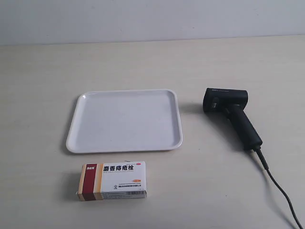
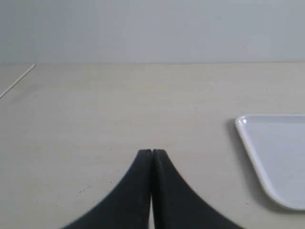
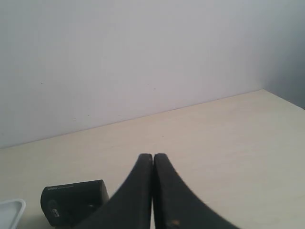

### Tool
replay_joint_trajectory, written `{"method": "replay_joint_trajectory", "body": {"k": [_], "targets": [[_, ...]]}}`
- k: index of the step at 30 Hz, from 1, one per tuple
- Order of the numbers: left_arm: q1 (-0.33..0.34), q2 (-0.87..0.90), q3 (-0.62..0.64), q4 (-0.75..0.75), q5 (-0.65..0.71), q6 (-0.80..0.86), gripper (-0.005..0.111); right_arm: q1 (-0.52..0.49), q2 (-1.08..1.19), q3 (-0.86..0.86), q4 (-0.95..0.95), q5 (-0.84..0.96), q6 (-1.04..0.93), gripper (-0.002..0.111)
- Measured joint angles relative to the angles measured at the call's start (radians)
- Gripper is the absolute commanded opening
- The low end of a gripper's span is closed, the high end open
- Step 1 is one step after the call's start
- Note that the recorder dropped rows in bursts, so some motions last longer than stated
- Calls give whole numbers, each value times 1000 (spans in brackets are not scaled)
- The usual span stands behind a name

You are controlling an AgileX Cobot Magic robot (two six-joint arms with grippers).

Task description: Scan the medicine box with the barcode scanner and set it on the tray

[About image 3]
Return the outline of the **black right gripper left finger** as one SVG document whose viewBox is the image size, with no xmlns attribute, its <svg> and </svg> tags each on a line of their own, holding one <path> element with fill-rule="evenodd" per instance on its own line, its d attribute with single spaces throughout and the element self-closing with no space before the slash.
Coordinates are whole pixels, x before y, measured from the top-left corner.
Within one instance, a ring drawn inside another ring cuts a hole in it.
<svg viewBox="0 0 305 229">
<path fill-rule="evenodd" d="M 77 229 L 149 229 L 151 224 L 153 157 L 140 154 L 116 193 L 79 223 Z"/>
</svg>

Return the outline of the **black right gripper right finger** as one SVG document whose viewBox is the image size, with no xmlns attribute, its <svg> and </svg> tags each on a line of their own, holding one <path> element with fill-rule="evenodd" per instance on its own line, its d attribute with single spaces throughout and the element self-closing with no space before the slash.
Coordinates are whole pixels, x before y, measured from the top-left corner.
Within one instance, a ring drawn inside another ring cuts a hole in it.
<svg viewBox="0 0 305 229">
<path fill-rule="evenodd" d="M 154 156 L 152 187 L 156 229 L 236 228 L 189 189 L 164 153 Z"/>
</svg>

